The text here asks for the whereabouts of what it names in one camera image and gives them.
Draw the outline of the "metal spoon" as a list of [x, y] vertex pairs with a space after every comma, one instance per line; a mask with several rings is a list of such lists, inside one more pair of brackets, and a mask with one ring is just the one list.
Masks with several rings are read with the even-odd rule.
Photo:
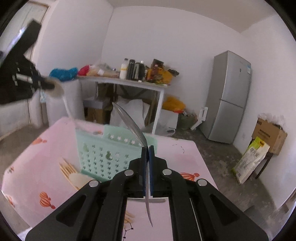
[[141, 158], [131, 161], [131, 167], [128, 170], [116, 174], [109, 182], [107, 196], [98, 217], [98, 224], [108, 221], [107, 229], [119, 232], [123, 228], [126, 200], [129, 195], [145, 197], [147, 215], [152, 222], [149, 196], [151, 195], [153, 199], [164, 197], [167, 192], [162, 178], [163, 175], [170, 175], [171, 170], [168, 169], [164, 159], [154, 155], [153, 146], [148, 146], [144, 134], [128, 113], [118, 104], [114, 103], [113, 108], [142, 144]]

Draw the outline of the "blue plastic bag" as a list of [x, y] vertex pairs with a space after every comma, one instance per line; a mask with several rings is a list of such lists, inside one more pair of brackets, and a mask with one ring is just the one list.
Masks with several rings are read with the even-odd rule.
[[78, 69], [76, 67], [71, 69], [55, 68], [49, 73], [49, 76], [56, 78], [61, 82], [66, 82], [66, 81], [75, 79], [77, 74], [78, 74]]

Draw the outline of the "white door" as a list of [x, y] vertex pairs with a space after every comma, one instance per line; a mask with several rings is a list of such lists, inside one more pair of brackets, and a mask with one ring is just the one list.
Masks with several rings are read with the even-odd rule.
[[1, 137], [30, 123], [29, 99], [42, 78], [31, 61], [48, 5], [27, 1], [1, 29]]

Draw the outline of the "red plastic bag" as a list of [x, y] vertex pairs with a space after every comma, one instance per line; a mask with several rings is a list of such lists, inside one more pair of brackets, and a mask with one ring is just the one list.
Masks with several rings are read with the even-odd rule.
[[78, 71], [77, 75], [78, 76], [87, 76], [89, 70], [90, 70], [90, 65], [86, 65]]

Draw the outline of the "mint green utensil caddy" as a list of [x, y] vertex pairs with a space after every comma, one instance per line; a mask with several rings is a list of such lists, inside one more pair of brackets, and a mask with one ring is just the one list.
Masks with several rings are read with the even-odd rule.
[[140, 158], [142, 144], [128, 129], [105, 125], [102, 135], [76, 130], [81, 173], [100, 182], [111, 180]]

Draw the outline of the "pink patterned tablecloth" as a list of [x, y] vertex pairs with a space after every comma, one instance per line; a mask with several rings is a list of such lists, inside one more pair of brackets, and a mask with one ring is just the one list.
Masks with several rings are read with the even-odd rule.
[[[103, 125], [79, 120], [74, 123], [63, 117], [44, 131], [9, 166], [1, 187], [8, 204], [31, 227], [36, 226], [75, 193], [60, 170], [67, 162], [79, 169], [76, 125], [89, 132], [101, 133]], [[194, 179], [214, 180], [192, 141], [156, 136], [157, 156], [165, 159], [170, 169]], [[125, 240], [172, 240], [168, 202], [152, 203], [151, 215], [145, 204], [129, 201], [127, 211], [132, 223], [125, 225]]]

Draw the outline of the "white and yellow rice bag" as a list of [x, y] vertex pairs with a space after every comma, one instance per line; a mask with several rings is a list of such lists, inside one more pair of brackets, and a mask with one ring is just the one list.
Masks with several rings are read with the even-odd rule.
[[243, 184], [265, 158], [270, 146], [260, 137], [256, 137], [239, 160], [232, 168], [239, 184]]

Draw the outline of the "white bottle yellow band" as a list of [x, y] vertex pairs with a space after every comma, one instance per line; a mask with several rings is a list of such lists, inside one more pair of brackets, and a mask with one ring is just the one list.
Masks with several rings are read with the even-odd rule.
[[120, 79], [126, 79], [127, 70], [128, 70], [128, 59], [125, 58], [120, 68], [120, 73], [119, 73]]

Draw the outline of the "black thermos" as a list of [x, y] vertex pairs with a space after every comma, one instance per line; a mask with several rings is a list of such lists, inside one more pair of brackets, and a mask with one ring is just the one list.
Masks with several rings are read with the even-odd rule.
[[132, 80], [134, 65], [135, 65], [135, 60], [130, 59], [128, 64], [128, 69], [127, 69], [127, 75], [126, 75], [127, 80]]

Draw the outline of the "white sack under table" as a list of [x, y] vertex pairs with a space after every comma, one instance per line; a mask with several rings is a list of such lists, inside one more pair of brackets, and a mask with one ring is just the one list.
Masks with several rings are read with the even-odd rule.
[[[129, 116], [134, 120], [134, 122], [138, 125], [140, 129], [145, 127], [145, 119], [147, 117], [150, 105], [143, 102], [141, 99], [124, 99], [122, 97], [118, 97], [118, 101], [116, 102], [119, 106], [121, 106]], [[110, 116], [111, 126], [119, 126], [127, 128], [118, 112], [113, 109]]]

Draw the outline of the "black kettle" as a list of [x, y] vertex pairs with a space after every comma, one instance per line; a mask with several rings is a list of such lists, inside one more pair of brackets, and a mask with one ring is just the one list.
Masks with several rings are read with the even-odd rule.
[[133, 74], [132, 74], [132, 80], [143, 80], [145, 76], [145, 64], [144, 61], [140, 61], [135, 63]]

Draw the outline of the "yellow orange bag on floor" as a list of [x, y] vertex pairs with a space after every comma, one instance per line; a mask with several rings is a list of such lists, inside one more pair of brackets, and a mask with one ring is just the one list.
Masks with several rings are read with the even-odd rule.
[[175, 113], [182, 113], [185, 108], [186, 105], [184, 104], [184, 102], [180, 101], [174, 96], [167, 96], [162, 105], [162, 109]]

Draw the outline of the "silver refrigerator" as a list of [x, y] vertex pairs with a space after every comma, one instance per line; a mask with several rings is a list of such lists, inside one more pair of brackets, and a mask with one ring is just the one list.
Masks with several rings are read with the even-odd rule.
[[239, 130], [251, 84], [251, 63], [226, 51], [214, 57], [212, 77], [200, 125], [211, 141], [232, 144]]

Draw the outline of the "cardboard box by wall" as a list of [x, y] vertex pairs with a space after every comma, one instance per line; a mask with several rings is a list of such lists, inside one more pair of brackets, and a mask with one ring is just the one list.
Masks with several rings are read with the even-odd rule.
[[278, 155], [285, 143], [287, 133], [278, 126], [258, 118], [252, 133], [252, 139], [256, 137], [259, 137], [270, 146], [270, 153]]

